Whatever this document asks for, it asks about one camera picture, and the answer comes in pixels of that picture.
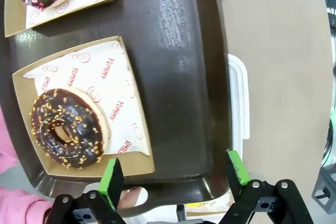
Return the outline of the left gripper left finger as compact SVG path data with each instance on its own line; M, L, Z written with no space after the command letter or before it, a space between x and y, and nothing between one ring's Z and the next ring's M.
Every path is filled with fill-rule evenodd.
M59 195L49 213L50 223L125 223L117 208L123 189L123 172L118 158L110 159L97 190L78 198Z

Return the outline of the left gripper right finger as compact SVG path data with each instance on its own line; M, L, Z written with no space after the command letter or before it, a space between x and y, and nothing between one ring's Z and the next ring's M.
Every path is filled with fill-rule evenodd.
M282 179L271 185L251 179L239 154L226 152L226 177L234 203L220 223L250 223L254 214L265 212L272 223L313 223L296 184Z

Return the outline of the person's right hand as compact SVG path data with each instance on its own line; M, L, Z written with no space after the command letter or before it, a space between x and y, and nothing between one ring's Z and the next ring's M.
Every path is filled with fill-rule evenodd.
M121 192L118 209L128 209L139 206L148 199L148 192L142 187L134 187Z

